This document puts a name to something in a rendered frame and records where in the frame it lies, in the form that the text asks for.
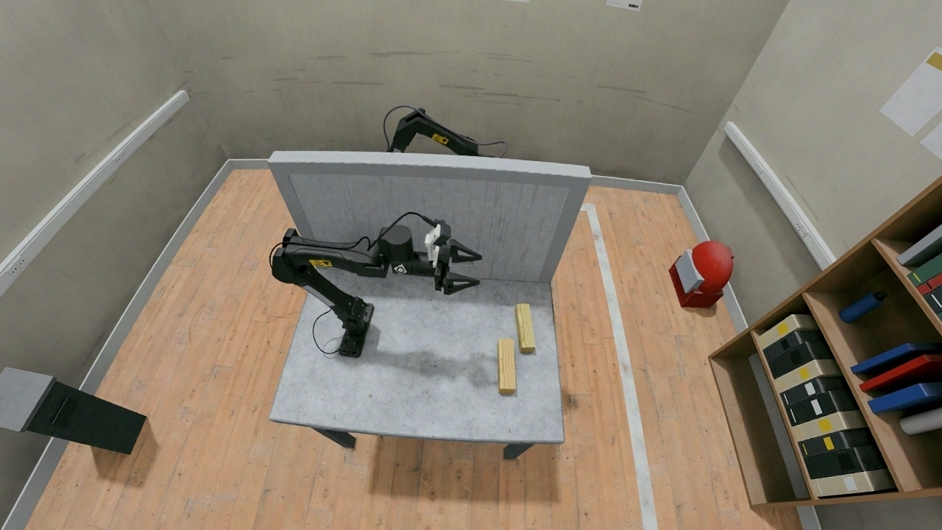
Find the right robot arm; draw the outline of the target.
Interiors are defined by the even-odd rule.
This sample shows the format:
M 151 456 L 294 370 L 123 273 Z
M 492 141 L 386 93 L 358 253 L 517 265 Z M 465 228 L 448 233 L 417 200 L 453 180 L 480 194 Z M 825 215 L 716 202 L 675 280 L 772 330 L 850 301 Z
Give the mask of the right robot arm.
M 366 239 L 347 249 L 342 246 L 353 246 L 357 242 L 334 244 L 298 235 L 295 228 L 287 229 L 285 237 L 288 238 L 283 237 L 283 242 L 290 241 L 290 244 L 278 247 L 272 256 L 272 275 L 282 283 L 301 286 L 329 306 L 343 322 L 342 328 L 346 329 L 339 348 L 340 355 L 359 358 L 373 304 L 344 293 L 319 274 L 315 266 L 346 269 L 350 274 L 368 278 L 386 278 L 391 263 L 393 274 L 413 275 L 413 259 L 417 261 L 417 256 L 411 231 L 405 225 L 392 226 L 368 251 Z

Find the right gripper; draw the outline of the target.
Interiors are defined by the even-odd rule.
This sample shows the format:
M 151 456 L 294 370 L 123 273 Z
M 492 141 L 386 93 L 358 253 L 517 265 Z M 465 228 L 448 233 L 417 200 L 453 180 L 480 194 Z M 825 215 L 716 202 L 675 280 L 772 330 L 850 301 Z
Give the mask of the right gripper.
M 460 244 L 456 239 L 450 239 L 450 245 L 447 245 L 447 242 L 445 242 L 443 246 L 436 246 L 436 250 L 433 250 L 433 244 L 438 239 L 439 235 L 440 225 L 437 224 L 434 226 L 433 230 L 426 235 L 425 245 L 428 248 L 428 252 L 415 252 L 415 256 L 417 256 L 418 259 L 417 261 L 413 259 L 413 275 L 434 278 L 435 289 L 441 291 L 442 286 L 444 286 L 444 294 L 446 295 L 462 291 L 462 289 L 469 288 L 469 286 L 480 285 L 480 281 L 477 279 L 453 274 L 453 272 L 450 272 L 450 267 L 448 266 L 450 265 L 450 256 L 452 256 L 452 263 L 460 263 L 482 261 L 482 255 L 477 254 L 473 250 L 469 250 L 467 246 Z M 471 256 L 459 255 L 458 250 Z M 453 285 L 452 282 L 468 283 Z

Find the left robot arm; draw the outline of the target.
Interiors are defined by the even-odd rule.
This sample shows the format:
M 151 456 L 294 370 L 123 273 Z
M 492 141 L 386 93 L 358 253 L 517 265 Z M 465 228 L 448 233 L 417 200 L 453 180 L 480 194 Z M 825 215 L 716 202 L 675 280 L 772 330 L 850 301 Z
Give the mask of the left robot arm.
M 456 135 L 451 131 L 446 130 L 441 125 L 434 123 L 434 120 L 431 121 L 431 119 L 420 115 L 416 111 L 411 112 L 398 122 L 389 153 L 404 153 L 406 147 L 413 141 L 415 134 L 419 133 L 420 135 L 426 135 L 431 140 L 440 142 L 457 155 L 477 155 L 477 157 L 494 158 L 494 155 L 478 154 L 477 144 L 464 140 L 460 135 Z

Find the grey panel wall with small slot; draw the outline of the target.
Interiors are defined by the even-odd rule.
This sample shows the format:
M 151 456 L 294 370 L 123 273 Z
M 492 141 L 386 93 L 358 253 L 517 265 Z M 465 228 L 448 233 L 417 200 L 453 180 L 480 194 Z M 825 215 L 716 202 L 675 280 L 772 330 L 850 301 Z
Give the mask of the grey panel wall with small slot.
M 414 212 L 482 255 L 453 274 L 546 283 L 592 180 L 589 166 L 473 155 L 274 151 L 268 165 L 304 239 L 374 241 Z

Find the short wooden block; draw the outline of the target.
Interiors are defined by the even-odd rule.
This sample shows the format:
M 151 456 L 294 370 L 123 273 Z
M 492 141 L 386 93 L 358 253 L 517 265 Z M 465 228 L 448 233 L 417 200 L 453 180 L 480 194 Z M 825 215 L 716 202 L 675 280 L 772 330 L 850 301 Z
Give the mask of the short wooden block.
M 499 349 L 498 349 L 499 343 Z M 514 339 L 498 339 L 498 393 L 514 393 L 516 389 Z
M 529 304 L 516 304 L 514 314 L 520 352 L 532 353 L 535 348 L 535 341 Z

